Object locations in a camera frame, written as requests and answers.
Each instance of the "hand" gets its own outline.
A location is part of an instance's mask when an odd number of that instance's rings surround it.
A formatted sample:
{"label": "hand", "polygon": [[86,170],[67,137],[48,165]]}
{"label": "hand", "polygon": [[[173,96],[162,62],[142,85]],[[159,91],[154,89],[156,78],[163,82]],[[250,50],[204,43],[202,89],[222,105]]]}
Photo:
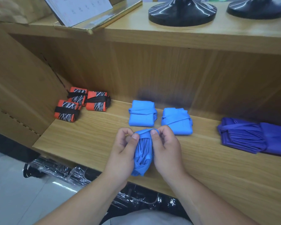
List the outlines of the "hand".
{"label": "hand", "polygon": [[181,146],[173,131],[167,125],[151,130],[154,164],[158,172],[166,182],[179,178],[186,174],[182,163]]}
{"label": "hand", "polygon": [[116,190],[120,191],[127,184],[127,179],[134,168],[134,153],[140,136],[131,128],[119,128],[114,140],[109,159],[102,174]]}

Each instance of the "forearm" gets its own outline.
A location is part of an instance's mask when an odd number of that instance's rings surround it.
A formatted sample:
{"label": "forearm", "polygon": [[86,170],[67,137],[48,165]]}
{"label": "forearm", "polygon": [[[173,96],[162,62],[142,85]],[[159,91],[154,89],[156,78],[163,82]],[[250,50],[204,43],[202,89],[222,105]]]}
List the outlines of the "forearm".
{"label": "forearm", "polygon": [[258,224],[188,174],[166,182],[194,225]]}
{"label": "forearm", "polygon": [[108,177],[101,174],[96,180],[40,220],[37,225],[98,225],[117,193],[118,187],[112,186]]}

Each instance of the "blue folded bag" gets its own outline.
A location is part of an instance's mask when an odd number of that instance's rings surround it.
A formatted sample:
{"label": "blue folded bag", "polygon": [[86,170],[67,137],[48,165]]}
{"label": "blue folded bag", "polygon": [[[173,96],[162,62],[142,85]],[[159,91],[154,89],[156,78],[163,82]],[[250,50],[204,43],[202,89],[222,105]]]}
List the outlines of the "blue folded bag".
{"label": "blue folded bag", "polygon": [[155,109],[155,104],[151,101],[134,100],[129,113],[130,126],[153,127],[157,119],[157,110]]}
{"label": "blue folded bag", "polygon": [[132,176],[143,176],[153,160],[152,138],[150,134],[151,130],[152,129],[145,129],[136,132],[139,134],[140,139],[136,146],[133,158],[134,168],[131,174]]}
{"label": "blue folded bag", "polygon": [[267,148],[264,152],[281,155],[281,126],[269,123],[260,123]]}
{"label": "blue folded bag", "polygon": [[266,141],[260,124],[224,117],[217,127],[222,144],[256,154],[266,150]]}
{"label": "blue folded bag", "polygon": [[176,135],[193,133],[193,121],[183,108],[165,108],[162,113],[161,125],[168,125]]}

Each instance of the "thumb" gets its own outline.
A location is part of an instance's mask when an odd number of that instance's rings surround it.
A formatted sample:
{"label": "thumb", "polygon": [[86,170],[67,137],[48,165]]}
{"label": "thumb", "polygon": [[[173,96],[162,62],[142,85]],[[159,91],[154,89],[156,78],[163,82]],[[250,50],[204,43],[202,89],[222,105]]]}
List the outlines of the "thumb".
{"label": "thumb", "polygon": [[157,154],[161,150],[164,149],[163,144],[162,144],[160,136],[158,135],[158,132],[156,130],[154,130],[154,129],[151,130],[150,134],[151,134],[151,138],[152,138],[154,153]]}
{"label": "thumb", "polygon": [[131,159],[133,159],[133,157],[134,157],[135,149],[136,149],[139,139],[140,139],[140,136],[137,133],[133,134],[131,139],[129,140],[128,144],[126,145],[126,147],[123,150],[124,153],[127,153],[128,155],[131,156]]}

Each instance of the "black display stand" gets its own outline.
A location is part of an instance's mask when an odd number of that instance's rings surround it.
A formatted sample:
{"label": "black display stand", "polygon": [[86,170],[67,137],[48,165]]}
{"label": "black display stand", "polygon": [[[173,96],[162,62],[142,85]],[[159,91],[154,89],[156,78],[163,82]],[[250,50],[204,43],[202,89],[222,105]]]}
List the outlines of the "black display stand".
{"label": "black display stand", "polygon": [[149,20],[164,26],[188,27],[213,21],[217,8],[194,0],[172,0],[149,9]]}
{"label": "black display stand", "polygon": [[248,19],[276,19],[281,17],[281,5],[273,0],[234,1],[228,5],[227,13]]}

